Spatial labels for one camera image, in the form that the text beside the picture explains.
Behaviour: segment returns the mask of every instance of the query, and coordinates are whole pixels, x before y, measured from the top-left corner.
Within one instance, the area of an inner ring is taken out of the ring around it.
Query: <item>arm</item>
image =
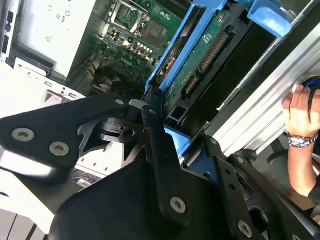
[[[308,115],[310,88],[299,85],[284,102],[285,127],[292,137],[312,138],[320,129],[320,90],[312,100]],[[308,196],[316,186],[317,175],[313,170],[312,153],[315,144],[306,148],[289,147],[288,172],[293,189]]]
[[[306,148],[289,147],[288,172],[293,189],[308,196],[316,185],[317,175],[312,166],[314,144]]]

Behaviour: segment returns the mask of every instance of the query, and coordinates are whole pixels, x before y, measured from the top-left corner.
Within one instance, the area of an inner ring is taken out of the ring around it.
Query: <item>black knob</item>
[[[302,84],[305,88],[311,89],[311,94],[309,97],[309,103],[308,103],[308,114],[310,117],[310,111],[312,107],[312,100],[314,98],[315,92],[320,89],[320,76],[314,76],[312,78],[309,78],[307,81],[305,81]]]

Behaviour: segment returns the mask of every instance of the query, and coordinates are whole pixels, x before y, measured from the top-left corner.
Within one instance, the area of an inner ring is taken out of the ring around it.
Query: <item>wrist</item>
[[[314,143],[318,139],[318,132],[315,133],[312,137],[305,137],[305,136],[292,136],[289,134],[288,140],[289,140],[289,145],[293,148],[297,149],[305,149],[307,147],[312,147]]]

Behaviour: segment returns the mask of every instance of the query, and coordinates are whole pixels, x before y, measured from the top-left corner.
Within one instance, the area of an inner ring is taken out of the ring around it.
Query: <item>wristwatch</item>
[[[304,149],[315,143],[318,139],[318,133],[314,137],[290,136],[289,145],[294,148]]]

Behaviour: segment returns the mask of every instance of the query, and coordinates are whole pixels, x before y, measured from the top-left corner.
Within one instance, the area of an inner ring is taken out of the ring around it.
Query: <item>screw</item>
[[[151,109],[151,108],[149,109],[149,112],[154,114],[154,115],[157,115],[157,112],[155,110]]]
[[[222,21],[225,19],[225,15],[222,14],[218,19],[218,24],[222,23]]]
[[[212,137],[210,138],[210,141],[213,143],[213,144],[217,144],[217,141]]]
[[[173,196],[170,199],[170,205],[174,211],[176,211],[178,214],[184,214],[187,210],[185,202],[177,196]]]
[[[50,145],[49,150],[53,155],[63,157],[69,153],[70,148],[62,141],[55,141]]]
[[[12,131],[11,136],[20,142],[29,142],[35,138],[35,133],[29,128],[17,128]]]
[[[247,238],[249,238],[249,239],[252,238],[252,230],[251,230],[250,226],[248,225],[248,223],[240,220],[240,221],[238,221],[238,228]]]
[[[237,159],[238,162],[241,163],[241,164],[244,164],[244,163],[245,163],[245,161],[244,161],[241,157],[239,157],[239,156],[238,156],[236,159]]]
[[[300,240],[300,238],[299,238],[297,235],[295,235],[295,234],[292,234],[292,239],[293,239],[293,240]]]
[[[116,99],[115,102],[117,104],[120,104],[120,105],[124,105],[125,103],[123,101],[121,101],[120,99]]]

